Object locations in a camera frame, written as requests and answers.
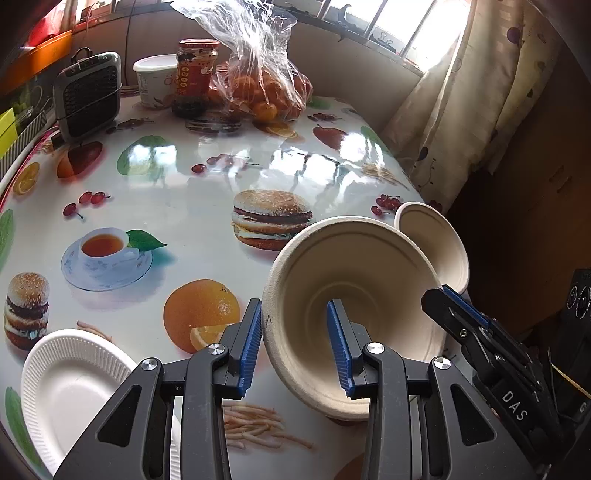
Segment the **red label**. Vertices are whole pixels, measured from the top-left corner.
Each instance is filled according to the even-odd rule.
[[[211,59],[182,61],[177,69],[177,93],[186,96],[206,95],[212,76]]]

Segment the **portable heater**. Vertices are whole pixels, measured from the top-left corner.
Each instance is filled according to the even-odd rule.
[[[85,59],[76,60],[86,50]],[[119,113],[121,58],[114,51],[92,56],[81,48],[53,87],[53,101],[61,136],[66,142],[82,138],[110,123]]]

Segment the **orange shelf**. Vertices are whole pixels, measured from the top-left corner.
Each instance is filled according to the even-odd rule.
[[[50,38],[30,52],[18,57],[0,80],[0,96],[12,92],[18,86],[32,79],[37,73],[70,53],[72,31]]]

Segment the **beige bowl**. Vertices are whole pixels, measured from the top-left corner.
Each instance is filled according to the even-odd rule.
[[[262,296],[263,334],[283,383],[308,406],[340,420],[364,420],[369,400],[339,385],[326,304],[340,298],[352,322],[400,355],[430,361],[444,331],[421,309],[440,283],[423,253],[396,229],[365,217],[334,217],[298,233],[279,253]]]
[[[458,293],[468,288],[470,265],[466,249],[441,213],[424,203],[403,203],[394,217],[394,227],[423,251],[443,285]]]

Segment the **saucer print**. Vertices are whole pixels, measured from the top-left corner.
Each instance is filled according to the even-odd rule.
[[[152,252],[140,252],[137,260],[123,262],[110,272],[93,278],[78,262],[79,244],[80,240],[77,240],[66,249],[61,258],[61,272],[70,284],[82,290],[108,291],[125,287],[143,277],[152,265]]]

